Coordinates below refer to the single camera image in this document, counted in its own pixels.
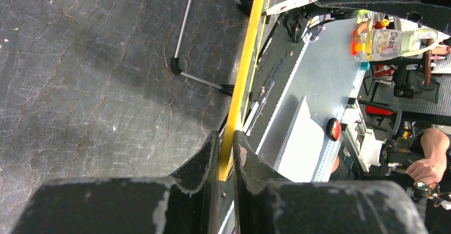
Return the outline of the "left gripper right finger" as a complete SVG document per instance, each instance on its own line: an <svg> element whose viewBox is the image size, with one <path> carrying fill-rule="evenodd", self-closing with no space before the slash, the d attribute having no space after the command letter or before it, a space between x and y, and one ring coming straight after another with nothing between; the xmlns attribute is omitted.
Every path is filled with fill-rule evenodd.
<svg viewBox="0 0 451 234"><path fill-rule="evenodd" d="M392 181L296 183L233 135L237 233L426 233L417 208Z"/></svg>

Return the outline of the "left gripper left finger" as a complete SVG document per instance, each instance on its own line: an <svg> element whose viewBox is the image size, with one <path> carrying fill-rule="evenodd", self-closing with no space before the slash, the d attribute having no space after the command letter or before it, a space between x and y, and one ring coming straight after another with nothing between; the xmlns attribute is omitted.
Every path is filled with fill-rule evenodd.
<svg viewBox="0 0 451 234"><path fill-rule="evenodd" d="M216 233L212 131L201 149L166 177L55 179L28 201L13 233Z"/></svg>

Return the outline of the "red whiteboard marker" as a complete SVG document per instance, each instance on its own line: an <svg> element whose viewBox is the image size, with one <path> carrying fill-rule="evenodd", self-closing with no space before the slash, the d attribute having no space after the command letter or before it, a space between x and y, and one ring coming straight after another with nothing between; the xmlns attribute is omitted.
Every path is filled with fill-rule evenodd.
<svg viewBox="0 0 451 234"><path fill-rule="evenodd" d="M319 0L285 0L281 3L275 4L272 7L264 10L262 12L262 16L275 15L283 12L287 12L289 10L302 7L311 3L314 3Z"/></svg>

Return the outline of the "yellow framed whiteboard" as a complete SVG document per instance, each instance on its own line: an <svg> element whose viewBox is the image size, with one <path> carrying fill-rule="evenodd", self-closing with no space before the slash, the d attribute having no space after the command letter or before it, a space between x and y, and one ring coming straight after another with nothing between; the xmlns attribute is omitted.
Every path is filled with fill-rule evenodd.
<svg viewBox="0 0 451 234"><path fill-rule="evenodd" d="M227 122L224 127L222 147L218 158L219 181L226 181L232 167L231 150L233 134L243 128L249 90L252 88L255 66L260 53L266 17L262 15L270 0L253 0L245 40L240 57L235 87L233 90Z"/></svg>

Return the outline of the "person hand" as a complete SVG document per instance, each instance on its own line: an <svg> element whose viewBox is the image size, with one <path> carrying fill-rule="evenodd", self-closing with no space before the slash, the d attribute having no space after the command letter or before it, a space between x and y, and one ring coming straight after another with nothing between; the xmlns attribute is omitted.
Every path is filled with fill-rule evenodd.
<svg viewBox="0 0 451 234"><path fill-rule="evenodd" d="M447 161L438 158L424 158L413 162L407 168L407 174L415 182L432 185L441 182L447 169Z"/></svg>

